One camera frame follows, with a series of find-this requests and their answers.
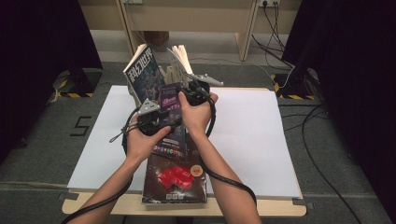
forearm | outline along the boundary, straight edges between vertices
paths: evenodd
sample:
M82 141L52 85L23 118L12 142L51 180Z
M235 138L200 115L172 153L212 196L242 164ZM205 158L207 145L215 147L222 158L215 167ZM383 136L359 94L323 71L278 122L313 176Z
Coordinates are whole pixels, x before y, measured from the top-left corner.
M205 165L211 171L242 183L204 134L191 133L191 138L198 147ZM228 223L262 223L256 204L248 192L212 177L210 182L221 212Z
M81 208L102 202L123 189L131 180L134 172L140 165L140 161L125 161L120 168L97 190ZM68 223L106 223L106 219L113 210L117 200L98 207L91 212L85 213Z

gray carpet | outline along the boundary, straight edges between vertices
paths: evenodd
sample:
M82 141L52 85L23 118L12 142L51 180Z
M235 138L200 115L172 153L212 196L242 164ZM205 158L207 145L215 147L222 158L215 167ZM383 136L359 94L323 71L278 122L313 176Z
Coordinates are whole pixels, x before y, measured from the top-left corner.
M66 217L62 213L63 201L58 198L67 192L64 186L73 173L111 85L126 84L121 72L126 63L103 65L104 72L92 98L61 97L48 105L26 136L27 146L13 149L1 165L0 223L60 223ZM196 74L208 73L224 81L226 87L274 89L272 80L253 65L193 64L192 69ZM268 68L268 72L272 74L280 70ZM279 99L278 103L281 115L285 116L285 135L308 212L304 217L265 217L263 222L356 223L346 205L315 168L309 152L320 171L363 223L390 223L360 167L349 158L347 147L325 106L319 108L315 112L317 115L304 126L309 151L305 149L301 124L314 108L308 105L318 105L321 101ZM85 135L84 129L75 128L79 117L90 117L79 123L89 126ZM71 136L73 133L82 136ZM28 182L40 184L31 186ZM122 217L112 216L107 223L121 224Z

hand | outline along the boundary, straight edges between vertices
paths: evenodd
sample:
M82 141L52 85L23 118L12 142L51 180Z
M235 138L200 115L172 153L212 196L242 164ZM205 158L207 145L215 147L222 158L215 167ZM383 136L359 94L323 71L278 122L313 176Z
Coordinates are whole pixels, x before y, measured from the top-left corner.
M210 92L209 96L212 98L214 103L219 99L219 97L213 92ZM184 95L182 91L178 93L178 99L181 103L181 117L183 118L183 123L186 125L189 133L205 133L206 126L209 123L212 115L209 102L192 106L189 104L186 95Z
M131 121L137 121L137 116L134 116ZM154 135L147 136L141 133L136 126L132 126L130 129L132 130L128 132L127 160L137 160L138 162L147 159L154 146L171 131L171 127L167 126Z

black curtain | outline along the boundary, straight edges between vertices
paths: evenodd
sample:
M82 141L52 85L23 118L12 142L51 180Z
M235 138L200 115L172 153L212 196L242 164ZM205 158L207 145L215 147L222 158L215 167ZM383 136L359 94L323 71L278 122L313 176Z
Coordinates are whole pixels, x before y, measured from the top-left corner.
M2 1L0 54L3 159L28 134L62 71L102 64L77 0Z
M286 61L303 59L326 2L303 0ZM326 35L309 51L309 67L318 72L325 103L350 153L396 223L396 1L334 3Z

person's left hand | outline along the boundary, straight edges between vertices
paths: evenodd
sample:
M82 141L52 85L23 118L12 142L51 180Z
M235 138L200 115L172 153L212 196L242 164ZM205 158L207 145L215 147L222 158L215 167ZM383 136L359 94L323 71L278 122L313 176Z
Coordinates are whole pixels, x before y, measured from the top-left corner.
M137 116L132 118L132 121L137 121ZM171 127L164 127L152 136L147 136L140 132L135 126L131 127L132 130L128 132L128 152L127 160L142 162L147 159L154 149L155 144L164 138Z

